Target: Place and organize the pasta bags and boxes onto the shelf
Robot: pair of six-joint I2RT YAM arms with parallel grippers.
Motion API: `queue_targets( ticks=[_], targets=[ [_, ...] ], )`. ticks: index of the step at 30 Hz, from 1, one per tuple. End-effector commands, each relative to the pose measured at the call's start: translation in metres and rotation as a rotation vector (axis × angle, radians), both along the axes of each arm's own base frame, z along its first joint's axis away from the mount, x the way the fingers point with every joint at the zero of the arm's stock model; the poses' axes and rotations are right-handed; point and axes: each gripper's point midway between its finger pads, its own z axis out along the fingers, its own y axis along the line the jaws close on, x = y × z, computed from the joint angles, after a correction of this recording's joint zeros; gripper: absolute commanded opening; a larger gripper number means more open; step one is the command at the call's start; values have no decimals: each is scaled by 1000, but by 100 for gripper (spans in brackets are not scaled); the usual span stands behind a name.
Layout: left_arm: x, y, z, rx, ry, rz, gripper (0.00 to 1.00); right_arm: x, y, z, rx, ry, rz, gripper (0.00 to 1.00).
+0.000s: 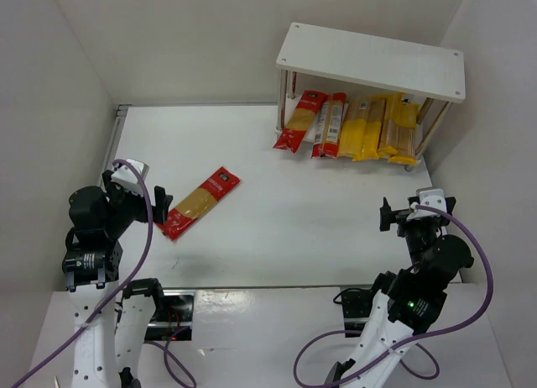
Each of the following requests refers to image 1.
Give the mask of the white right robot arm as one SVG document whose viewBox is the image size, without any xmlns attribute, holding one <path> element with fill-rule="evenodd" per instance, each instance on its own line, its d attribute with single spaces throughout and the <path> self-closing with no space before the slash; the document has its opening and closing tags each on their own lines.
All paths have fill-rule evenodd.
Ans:
<svg viewBox="0 0 537 388">
<path fill-rule="evenodd" d="M 441 232 L 449 221 L 436 211 L 451 213 L 455 204 L 455 198 L 446 197 L 440 188 L 425 188 L 409 198 L 406 209 L 393 210 L 387 202 L 380 207 L 380 230 L 396 225 L 397 235 L 406 241 L 411 265 L 398 273 L 378 275 L 357 347 L 349 360 L 334 364 L 327 382 L 336 383 L 386 353 L 385 359 L 348 383 L 353 387 L 382 386 L 410 348 L 395 345 L 426 333 L 440 316 L 446 288 L 461 269 L 474 263 L 462 239 Z"/>
</svg>

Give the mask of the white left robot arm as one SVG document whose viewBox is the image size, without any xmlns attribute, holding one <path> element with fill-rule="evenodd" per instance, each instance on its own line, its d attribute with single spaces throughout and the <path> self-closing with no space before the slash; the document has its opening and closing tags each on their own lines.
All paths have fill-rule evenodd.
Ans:
<svg viewBox="0 0 537 388">
<path fill-rule="evenodd" d="M 163 290 L 155 278 L 119 282 L 120 237 L 134 222 L 163 223 L 172 197 L 161 186 L 146 206 L 139 179 L 149 168 L 136 160 L 115 165 L 102 186 L 86 186 L 69 198 L 72 228 L 62 262 L 73 305 L 74 387 L 139 387 L 139 358 Z"/>
</svg>

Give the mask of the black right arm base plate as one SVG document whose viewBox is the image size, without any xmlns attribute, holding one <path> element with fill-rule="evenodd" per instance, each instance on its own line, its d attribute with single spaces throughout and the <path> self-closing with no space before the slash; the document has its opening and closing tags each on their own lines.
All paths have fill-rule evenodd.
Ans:
<svg viewBox="0 0 537 388">
<path fill-rule="evenodd" d="M 370 289 L 348 287 L 339 291 L 332 302 L 341 306 L 346 338 L 357 338 L 363 331 L 372 311 L 373 294 Z"/>
</svg>

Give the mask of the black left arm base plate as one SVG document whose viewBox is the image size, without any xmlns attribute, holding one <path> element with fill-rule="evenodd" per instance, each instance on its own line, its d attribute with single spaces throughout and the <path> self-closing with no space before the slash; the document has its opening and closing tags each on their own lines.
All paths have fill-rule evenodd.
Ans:
<svg viewBox="0 0 537 388">
<path fill-rule="evenodd" d="M 196 293 L 181 289 L 164 289 L 159 306 L 149 321 L 145 339 L 165 343 L 191 341 Z"/>
</svg>

